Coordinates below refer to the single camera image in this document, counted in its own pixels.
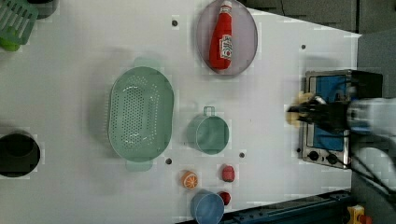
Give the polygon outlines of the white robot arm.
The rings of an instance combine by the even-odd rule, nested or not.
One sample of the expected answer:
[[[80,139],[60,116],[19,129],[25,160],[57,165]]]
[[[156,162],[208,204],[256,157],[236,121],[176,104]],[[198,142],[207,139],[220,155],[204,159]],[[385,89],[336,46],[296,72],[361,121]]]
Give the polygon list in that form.
[[[330,137],[349,139],[352,133],[372,136],[387,143],[383,151],[395,162],[395,99],[372,98],[352,102],[326,103],[319,96],[310,96],[291,105],[286,112],[290,125],[316,125]]]

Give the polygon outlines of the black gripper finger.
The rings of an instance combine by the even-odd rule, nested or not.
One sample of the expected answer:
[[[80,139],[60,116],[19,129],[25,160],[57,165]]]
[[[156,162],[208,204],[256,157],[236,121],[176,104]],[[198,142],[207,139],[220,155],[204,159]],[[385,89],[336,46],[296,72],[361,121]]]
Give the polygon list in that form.
[[[315,123],[315,119],[312,116],[299,116],[298,120],[305,123]]]
[[[314,105],[293,105],[288,109],[289,113],[311,113],[315,110]]]

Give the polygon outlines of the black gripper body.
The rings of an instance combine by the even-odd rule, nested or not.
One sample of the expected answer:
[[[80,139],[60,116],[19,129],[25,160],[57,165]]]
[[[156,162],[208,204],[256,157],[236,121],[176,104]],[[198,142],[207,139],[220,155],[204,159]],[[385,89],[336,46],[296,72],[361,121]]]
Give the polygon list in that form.
[[[334,102],[326,105],[316,105],[314,123],[328,133],[341,133],[348,129],[348,104]]]

